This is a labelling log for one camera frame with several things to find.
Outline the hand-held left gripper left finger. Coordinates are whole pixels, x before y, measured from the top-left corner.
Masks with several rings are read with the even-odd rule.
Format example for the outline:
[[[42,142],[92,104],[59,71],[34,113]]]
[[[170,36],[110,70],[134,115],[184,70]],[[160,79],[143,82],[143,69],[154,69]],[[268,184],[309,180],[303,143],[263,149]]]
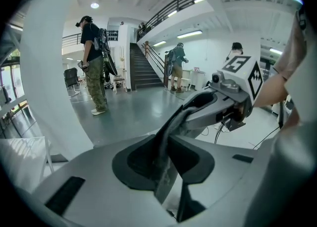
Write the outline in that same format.
[[[171,227],[177,222],[128,165],[128,153],[151,143],[144,135],[86,151],[48,176],[32,193],[67,226]]]

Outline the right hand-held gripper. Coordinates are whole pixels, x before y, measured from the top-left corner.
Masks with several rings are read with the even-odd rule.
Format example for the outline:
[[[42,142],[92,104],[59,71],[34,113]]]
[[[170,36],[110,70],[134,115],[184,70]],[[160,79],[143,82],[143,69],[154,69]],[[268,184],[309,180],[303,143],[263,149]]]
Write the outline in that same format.
[[[259,61],[251,56],[233,56],[212,74],[211,88],[191,94],[182,105],[190,114],[185,128],[194,130],[221,122],[229,131],[244,126],[263,86]],[[218,99],[218,91],[229,99]]]

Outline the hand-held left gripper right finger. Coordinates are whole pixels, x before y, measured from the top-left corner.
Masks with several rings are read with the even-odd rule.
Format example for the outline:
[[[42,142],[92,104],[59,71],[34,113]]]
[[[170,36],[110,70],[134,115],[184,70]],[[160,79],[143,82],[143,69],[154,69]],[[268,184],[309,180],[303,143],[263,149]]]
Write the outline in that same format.
[[[171,135],[169,158],[182,179],[177,222],[207,210],[242,178],[255,151]]]

